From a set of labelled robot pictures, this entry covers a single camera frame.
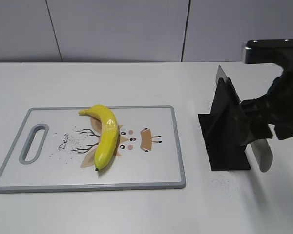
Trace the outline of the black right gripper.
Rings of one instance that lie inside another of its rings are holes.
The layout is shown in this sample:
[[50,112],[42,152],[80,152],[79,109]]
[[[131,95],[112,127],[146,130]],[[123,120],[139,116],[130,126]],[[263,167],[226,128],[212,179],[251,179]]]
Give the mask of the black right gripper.
[[[270,123],[279,140],[293,137],[293,45],[278,46],[271,49],[272,62],[282,67],[280,76],[276,77],[267,91],[272,105]],[[267,112],[269,104],[265,97],[247,99],[241,102],[246,115],[259,115]],[[240,116],[240,145],[246,146],[256,140],[271,139],[272,132],[266,123],[250,120]]]

